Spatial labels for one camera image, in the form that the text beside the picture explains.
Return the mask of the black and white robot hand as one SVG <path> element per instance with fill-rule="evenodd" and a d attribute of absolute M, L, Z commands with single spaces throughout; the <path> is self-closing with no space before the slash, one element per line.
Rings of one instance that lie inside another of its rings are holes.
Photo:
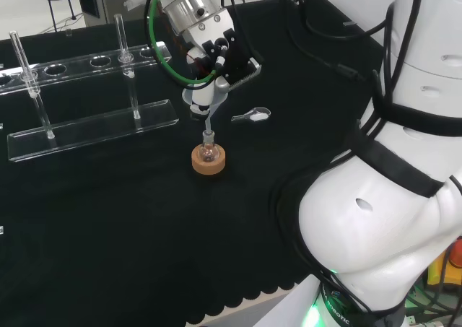
<path fill-rule="evenodd" d="M 235 28 L 227 9 L 188 27 L 183 38 L 193 44 L 188 63 L 199 64 L 205 69 L 197 71 L 196 80 L 211 78 L 197 85 L 189 82 L 183 90 L 183 100 L 194 118 L 210 117 L 229 92 L 261 72 L 262 65 L 251 53 L 244 34 Z"/>

